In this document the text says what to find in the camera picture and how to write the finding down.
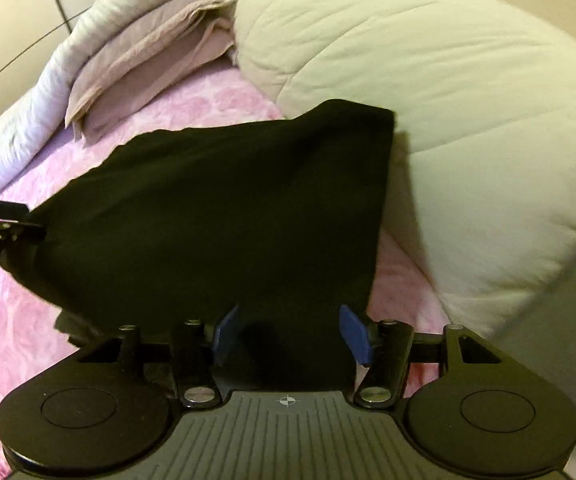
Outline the cream quilted comforter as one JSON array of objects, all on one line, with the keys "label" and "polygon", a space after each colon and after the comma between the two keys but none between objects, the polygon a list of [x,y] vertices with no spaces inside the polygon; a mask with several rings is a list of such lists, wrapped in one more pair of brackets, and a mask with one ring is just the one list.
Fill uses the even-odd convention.
[{"label": "cream quilted comforter", "polygon": [[498,0],[233,0],[237,62],[288,117],[393,110],[383,223],[484,335],[576,256],[576,40]]}]

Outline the mauve pillow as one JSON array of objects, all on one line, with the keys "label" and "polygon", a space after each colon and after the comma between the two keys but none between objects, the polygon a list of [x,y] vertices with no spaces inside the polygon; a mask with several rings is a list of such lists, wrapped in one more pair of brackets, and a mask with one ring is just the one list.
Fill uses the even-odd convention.
[{"label": "mauve pillow", "polygon": [[64,122],[98,142],[159,94],[235,45],[233,0],[171,0],[128,25],[82,66]]}]

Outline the striped white duvet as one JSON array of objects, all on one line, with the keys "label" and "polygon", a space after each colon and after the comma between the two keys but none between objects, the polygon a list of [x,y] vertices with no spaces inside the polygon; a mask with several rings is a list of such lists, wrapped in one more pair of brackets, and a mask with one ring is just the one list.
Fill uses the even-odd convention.
[{"label": "striped white duvet", "polygon": [[64,122],[74,81],[125,27],[171,0],[96,0],[54,50],[36,84],[0,116],[0,192]]}]

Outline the pink rose bedspread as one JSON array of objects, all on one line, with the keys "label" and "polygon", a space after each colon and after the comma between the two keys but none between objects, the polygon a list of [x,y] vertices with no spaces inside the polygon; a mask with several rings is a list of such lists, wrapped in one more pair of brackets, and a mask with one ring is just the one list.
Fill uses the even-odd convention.
[{"label": "pink rose bedspread", "polygon": [[[237,68],[217,61],[166,90],[96,144],[77,142],[71,130],[59,129],[1,197],[36,206],[68,181],[98,166],[118,144],[140,133],[280,116],[278,108]],[[388,234],[379,238],[377,278],[368,312],[376,321],[395,318],[422,333],[439,333],[448,322],[425,275]],[[28,292],[0,268],[0,401],[73,352],[66,336],[54,328],[57,315],[55,307]],[[0,446],[0,479],[8,473]]]}]

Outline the black zip jacket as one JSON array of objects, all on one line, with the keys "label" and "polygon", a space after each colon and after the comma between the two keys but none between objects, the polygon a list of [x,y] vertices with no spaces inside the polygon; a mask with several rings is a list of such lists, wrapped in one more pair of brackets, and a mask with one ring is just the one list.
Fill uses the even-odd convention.
[{"label": "black zip jacket", "polygon": [[4,270],[99,332],[225,316],[224,362],[266,389],[352,386],[339,312],[376,273],[395,116],[329,100],[293,119],[135,136],[35,208]]}]

